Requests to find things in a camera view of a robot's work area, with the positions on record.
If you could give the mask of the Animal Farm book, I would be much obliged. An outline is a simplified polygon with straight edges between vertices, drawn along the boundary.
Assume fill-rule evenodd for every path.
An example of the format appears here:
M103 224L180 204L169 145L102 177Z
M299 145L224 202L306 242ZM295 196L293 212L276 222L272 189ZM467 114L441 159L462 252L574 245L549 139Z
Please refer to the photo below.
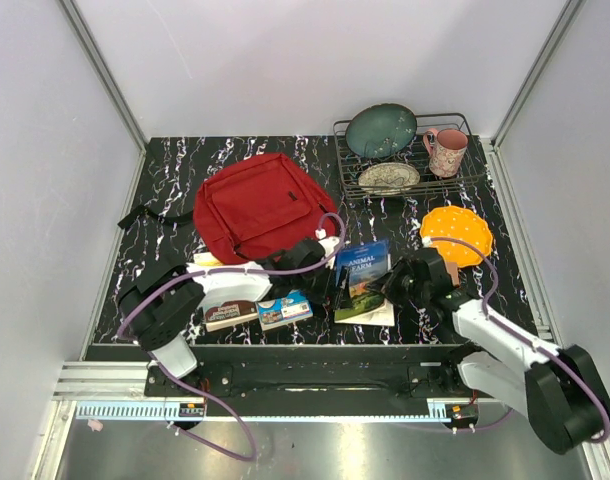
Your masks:
M393 327L394 306L369 284L383 277L391 267L389 242L379 240L360 246L346 247L336 257L336 279L340 269L350 269L350 294L353 307L334 309L336 324L357 324Z

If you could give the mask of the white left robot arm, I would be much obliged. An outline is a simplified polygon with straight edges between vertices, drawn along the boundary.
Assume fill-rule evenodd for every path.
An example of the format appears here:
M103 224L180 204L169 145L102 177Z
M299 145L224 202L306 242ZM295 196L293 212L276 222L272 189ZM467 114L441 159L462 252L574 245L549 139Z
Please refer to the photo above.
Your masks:
M254 261L238 266L162 262L119 294L122 323L117 337L150 353L167 370L166 384L175 393L191 395L200 386L201 372L182 335L190 317L303 293L307 280L332 273L340 244L336 236L306 239L268 266Z

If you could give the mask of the red student backpack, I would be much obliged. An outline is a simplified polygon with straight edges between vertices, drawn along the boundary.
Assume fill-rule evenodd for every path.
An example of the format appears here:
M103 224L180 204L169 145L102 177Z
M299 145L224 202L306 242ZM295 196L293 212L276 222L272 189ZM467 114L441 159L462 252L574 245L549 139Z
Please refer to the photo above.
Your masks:
M144 205L134 207L118 226L127 230L140 217L163 225L192 223L212 255L226 265L261 260L314 237L320 222L337 207L331 196L282 153L252 156L205 180L194 207L163 216Z

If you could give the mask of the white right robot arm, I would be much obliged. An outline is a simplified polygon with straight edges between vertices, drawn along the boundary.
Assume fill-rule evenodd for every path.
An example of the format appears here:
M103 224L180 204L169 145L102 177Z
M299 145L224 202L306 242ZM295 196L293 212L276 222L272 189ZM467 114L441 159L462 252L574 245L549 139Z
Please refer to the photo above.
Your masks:
M524 416L540 441L564 454L610 437L610 397L590 353L578 345L561 347L517 326L496 312L490 297L477 298L457 285L453 269L438 249L457 239L427 237L422 248L389 264L368 245L341 250L335 260L339 283L350 274L367 275L367 289L397 306L424 307L441 323L474 342L439 371L451 396L485 393Z

